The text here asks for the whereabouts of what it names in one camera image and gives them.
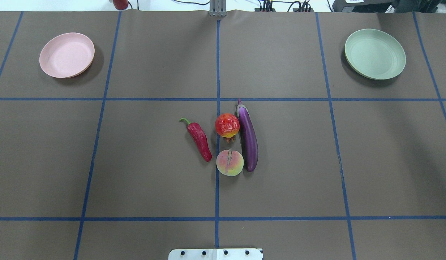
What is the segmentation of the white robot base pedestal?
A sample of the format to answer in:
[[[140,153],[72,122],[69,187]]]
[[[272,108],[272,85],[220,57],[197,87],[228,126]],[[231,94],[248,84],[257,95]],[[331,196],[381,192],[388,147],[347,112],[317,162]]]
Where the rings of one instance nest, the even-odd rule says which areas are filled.
[[[263,260],[258,248],[191,248],[171,250],[169,260]]]

